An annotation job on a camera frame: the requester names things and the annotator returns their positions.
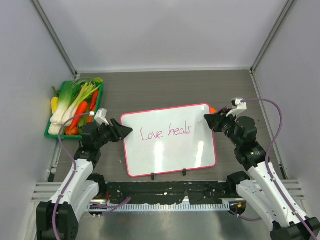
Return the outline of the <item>pink framed whiteboard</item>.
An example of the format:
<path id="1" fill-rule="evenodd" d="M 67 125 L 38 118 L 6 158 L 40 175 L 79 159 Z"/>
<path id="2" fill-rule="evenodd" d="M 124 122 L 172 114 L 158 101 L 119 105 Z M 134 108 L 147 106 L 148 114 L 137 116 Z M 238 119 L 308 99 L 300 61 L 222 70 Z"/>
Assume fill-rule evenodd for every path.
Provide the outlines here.
<path id="1" fill-rule="evenodd" d="M 120 122 L 133 131 L 124 139 L 127 173 L 132 178 L 212 168 L 217 164 L 214 133 L 198 103 L 125 113 Z"/>

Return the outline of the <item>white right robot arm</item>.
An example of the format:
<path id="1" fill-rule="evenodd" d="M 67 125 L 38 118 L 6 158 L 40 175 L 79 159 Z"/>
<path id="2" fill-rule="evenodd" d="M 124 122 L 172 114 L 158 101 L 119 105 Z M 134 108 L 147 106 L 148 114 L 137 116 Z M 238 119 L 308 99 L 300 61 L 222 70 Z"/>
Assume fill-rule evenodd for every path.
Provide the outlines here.
<path id="1" fill-rule="evenodd" d="M 263 147 L 257 142 L 255 121 L 229 115 L 227 109 L 204 115 L 214 133 L 224 133 L 234 144 L 234 154 L 245 171 L 227 177 L 226 193 L 241 196 L 256 211 L 273 240 L 315 240 L 320 221 L 297 204 L 278 177 Z"/>

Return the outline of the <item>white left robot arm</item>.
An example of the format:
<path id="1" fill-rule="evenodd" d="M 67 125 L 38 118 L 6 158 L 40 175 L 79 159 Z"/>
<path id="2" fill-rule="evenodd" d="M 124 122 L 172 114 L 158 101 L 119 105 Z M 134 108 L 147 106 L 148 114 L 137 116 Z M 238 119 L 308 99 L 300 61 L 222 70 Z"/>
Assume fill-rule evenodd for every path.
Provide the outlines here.
<path id="1" fill-rule="evenodd" d="M 100 160 L 101 148 L 109 142 L 124 140 L 133 129 L 115 119 L 87 123 L 72 167 L 56 193 L 36 209 L 36 237 L 39 240 L 74 240 L 79 222 L 90 202 L 102 199 L 107 192 L 102 175 L 93 174 Z"/>

